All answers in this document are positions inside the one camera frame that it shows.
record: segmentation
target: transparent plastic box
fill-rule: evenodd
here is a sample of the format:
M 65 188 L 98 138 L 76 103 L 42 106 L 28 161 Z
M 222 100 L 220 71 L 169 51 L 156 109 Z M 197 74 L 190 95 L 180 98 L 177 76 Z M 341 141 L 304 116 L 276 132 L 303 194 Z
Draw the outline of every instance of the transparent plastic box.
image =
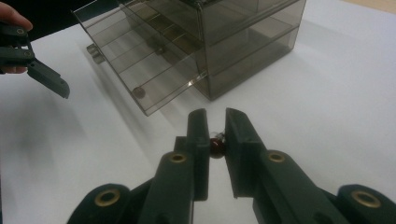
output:
M 74 11 L 146 115 L 193 86 L 214 100 L 286 53 L 305 0 L 97 0 Z

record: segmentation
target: human hand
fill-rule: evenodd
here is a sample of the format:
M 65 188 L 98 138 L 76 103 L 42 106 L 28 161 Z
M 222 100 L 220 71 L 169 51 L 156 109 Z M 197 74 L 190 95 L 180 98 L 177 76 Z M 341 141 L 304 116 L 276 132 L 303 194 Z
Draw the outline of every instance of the human hand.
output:
M 10 24 L 10 25 L 17 25 L 21 26 L 27 31 L 33 29 L 33 24 L 24 18 L 17 10 L 13 7 L 0 2 L 0 21 Z M 23 73 L 26 71 L 25 67 L 1 67 L 1 70 L 4 73 Z

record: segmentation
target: finger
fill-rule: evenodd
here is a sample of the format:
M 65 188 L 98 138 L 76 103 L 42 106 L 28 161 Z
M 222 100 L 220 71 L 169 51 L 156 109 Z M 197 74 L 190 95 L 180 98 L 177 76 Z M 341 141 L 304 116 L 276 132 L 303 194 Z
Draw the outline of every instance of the finger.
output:
M 25 28 L 27 31 L 33 29 L 33 24 L 24 18 L 17 10 L 13 7 L 0 2 L 0 21 L 11 25 L 18 25 Z

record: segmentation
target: screw hole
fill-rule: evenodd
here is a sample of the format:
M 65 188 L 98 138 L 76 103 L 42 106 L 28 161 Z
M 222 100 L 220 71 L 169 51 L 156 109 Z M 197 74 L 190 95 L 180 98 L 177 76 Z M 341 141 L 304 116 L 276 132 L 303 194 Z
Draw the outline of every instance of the screw hole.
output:
M 277 152 L 272 152 L 268 155 L 268 158 L 270 159 L 270 161 L 274 161 L 274 162 L 283 162 L 285 160 L 285 157 Z
M 171 162 L 179 163 L 185 161 L 187 158 L 182 154 L 174 154 L 171 156 Z
M 366 207 L 378 208 L 381 206 L 381 202 L 369 192 L 363 190 L 354 190 L 352 191 L 351 195 L 356 202 Z
M 120 191 L 118 189 L 107 189 L 96 195 L 95 204 L 100 207 L 107 207 L 116 203 L 120 198 Z

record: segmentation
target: white surface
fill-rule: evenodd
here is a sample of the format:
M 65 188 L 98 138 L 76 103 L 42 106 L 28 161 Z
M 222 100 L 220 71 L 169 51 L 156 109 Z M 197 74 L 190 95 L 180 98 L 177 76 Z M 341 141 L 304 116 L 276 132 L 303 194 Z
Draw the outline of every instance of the white surface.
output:
M 66 223 L 92 189 L 132 189 L 151 178 L 161 155 L 204 107 L 210 132 L 226 107 L 244 111 L 264 144 L 289 153 L 331 193 L 345 184 L 396 201 L 396 15 L 334 0 L 307 2 L 295 49 L 210 103 L 188 90 L 150 117 L 107 65 L 85 50 L 79 26 L 33 43 L 62 74 L 68 100 L 25 75 L 0 76 L 4 223 Z M 211 160 L 209 200 L 194 223 L 257 223 L 250 199 L 233 198 L 224 160 Z

